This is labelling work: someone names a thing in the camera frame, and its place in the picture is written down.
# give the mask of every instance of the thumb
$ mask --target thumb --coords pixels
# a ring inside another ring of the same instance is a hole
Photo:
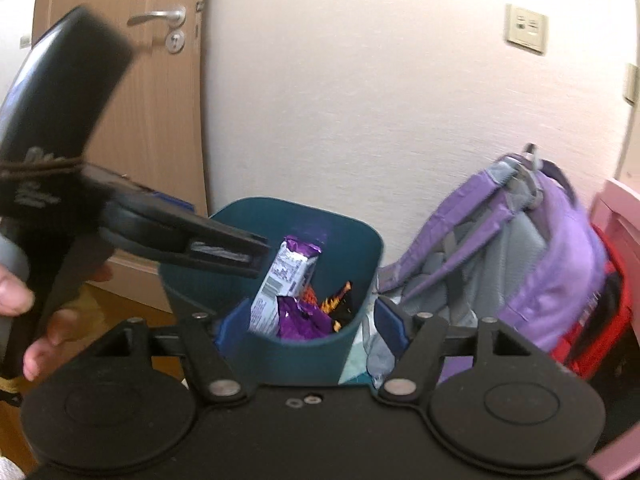
[[[33,305],[33,293],[5,266],[0,266],[0,316],[20,316]]]

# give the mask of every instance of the round black disc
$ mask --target round black disc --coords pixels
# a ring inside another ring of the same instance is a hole
[[[602,431],[604,407],[590,386],[553,367],[494,362],[482,374],[472,369],[441,384],[428,416],[441,438],[473,462],[537,472],[586,459]]]
[[[195,404],[177,380],[146,366],[105,359],[91,364],[53,377],[24,399],[22,428],[41,462],[124,470],[188,432]]]

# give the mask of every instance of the door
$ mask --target door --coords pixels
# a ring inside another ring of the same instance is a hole
[[[203,0],[36,0],[33,39],[66,12],[85,5],[125,34],[136,59],[114,92],[88,149],[88,160],[207,213],[200,126]],[[184,22],[136,15],[184,8]],[[184,46],[177,50],[184,39]],[[103,287],[166,309],[157,266],[117,253]]]

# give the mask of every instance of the trash can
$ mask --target trash can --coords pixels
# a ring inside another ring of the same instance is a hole
[[[240,380],[337,384],[366,315],[363,305],[382,255],[378,233],[361,221],[275,198],[238,200],[212,218],[267,238],[270,254],[254,280],[161,264],[160,278],[174,314],[180,319],[208,312],[223,320],[226,345],[221,352]],[[251,302],[286,235],[322,247],[311,281],[319,301],[347,280],[353,283],[354,319],[340,332],[297,342],[248,331]]]

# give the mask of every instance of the silver door handle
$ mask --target silver door handle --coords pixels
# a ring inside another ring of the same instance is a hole
[[[166,20],[169,27],[178,28],[184,23],[187,16],[187,9],[183,6],[175,7],[172,10],[150,10],[142,14],[134,14],[127,20],[127,27],[135,27],[151,20]]]

